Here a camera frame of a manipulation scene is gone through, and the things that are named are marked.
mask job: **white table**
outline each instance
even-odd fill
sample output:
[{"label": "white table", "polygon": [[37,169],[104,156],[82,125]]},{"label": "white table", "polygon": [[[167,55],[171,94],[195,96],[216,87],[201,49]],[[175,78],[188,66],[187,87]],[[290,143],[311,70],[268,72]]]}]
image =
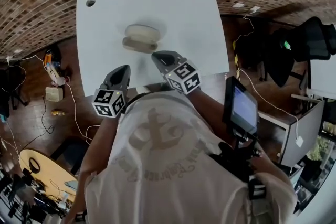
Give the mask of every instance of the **white table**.
[{"label": "white table", "polygon": [[316,94],[336,100],[336,55],[328,61],[310,61],[310,88],[307,94]]},{"label": "white table", "polygon": [[150,54],[122,47],[128,25],[144,24],[161,33],[159,50],[175,50],[194,62],[202,76],[229,72],[216,0],[77,0],[77,46],[85,96],[121,65],[132,70],[130,88],[162,82]]}]

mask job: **handheld monitor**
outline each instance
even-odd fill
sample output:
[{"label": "handheld monitor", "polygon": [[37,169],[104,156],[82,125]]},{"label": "handheld monitor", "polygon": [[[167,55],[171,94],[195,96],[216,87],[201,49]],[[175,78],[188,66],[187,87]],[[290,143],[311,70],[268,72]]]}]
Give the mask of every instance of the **handheld monitor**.
[{"label": "handheld monitor", "polygon": [[229,131],[235,129],[241,134],[257,132],[257,100],[235,77],[226,80],[223,122],[227,124]]}]

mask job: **white t-shirt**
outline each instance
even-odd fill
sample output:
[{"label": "white t-shirt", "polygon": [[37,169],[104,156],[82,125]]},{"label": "white t-shirt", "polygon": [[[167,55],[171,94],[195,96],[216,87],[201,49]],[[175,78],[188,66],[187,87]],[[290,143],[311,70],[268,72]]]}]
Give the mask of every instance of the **white t-shirt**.
[{"label": "white t-shirt", "polygon": [[[86,186],[89,223],[250,223],[247,184],[206,153],[219,142],[190,101],[176,91],[149,94],[120,120],[108,167]],[[259,174],[286,223],[296,195]]]}]

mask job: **round yellow table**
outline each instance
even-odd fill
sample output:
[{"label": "round yellow table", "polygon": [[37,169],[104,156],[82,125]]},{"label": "round yellow table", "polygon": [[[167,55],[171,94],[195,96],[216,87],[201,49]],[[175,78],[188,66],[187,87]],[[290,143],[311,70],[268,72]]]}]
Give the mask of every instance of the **round yellow table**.
[{"label": "round yellow table", "polygon": [[37,174],[32,173],[34,179],[38,179],[43,182],[46,188],[46,195],[53,195],[55,197],[63,199],[65,193],[68,192],[68,199],[74,201],[76,192],[65,185],[65,182],[77,179],[66,171],[64,168],[59,166],[54,160],[45,156],[39,151],[36,150],[22,150],[20,152],[20,167],[21,170],[26,168],[30,171],[29,168],[29,159],[33,158],[38,165],[40,166],[40,172]]}]

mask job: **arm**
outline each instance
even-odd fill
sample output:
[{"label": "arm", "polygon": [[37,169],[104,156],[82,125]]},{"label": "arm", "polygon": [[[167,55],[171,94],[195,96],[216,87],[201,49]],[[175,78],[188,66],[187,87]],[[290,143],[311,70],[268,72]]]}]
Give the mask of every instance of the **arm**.
[{"label": "arm", "polygon": [[192,91],[187,97],[202,118],[210,125],[214,134],[229,145],[233,145],[235,139],[227,134],[226,124],[222,122],[224,106],[199,89]]},{"label": "arm", "polygon": [[[222,116],[224,112],[224,106],[218,103],[216,100],[212,99],[210,96],[205,94],[199,89],[192,91],[187,95],[188,99],[191,101],[198,113],[204,118],[204,120],[213,129],[216,136],[228,143],[229,145],[234,145],[235,138],[226,132],[226,124],[222,122]],[[263,149],[262,157],[253,157],[250,163],[257,173],[269,173],[273,176],[279,178],[286,184],[291,186],[291,182],[288,176],[276,167],[272,161],[265,154]]]},{"label": "arm", "polygon": [[268,173],[281,181],[292,187],[292,183],[290,182],[288,176],[277,166],[275,166],[272,161],[264,154],[261,157],[253,157],[250,160],[251,166],[255,173]]},{"label": "arm", "polygon": [[77,213],[86,209],[85,203],[85,182],[93,173],[100,173],[108,164],[114,138],[116,137],[117,119],[104,118],[97,130],[88,150],[85,153],[81,164],[78,188],[76,191],[75,201],[69,214],[63,220],[63,223],[72,223]]}]

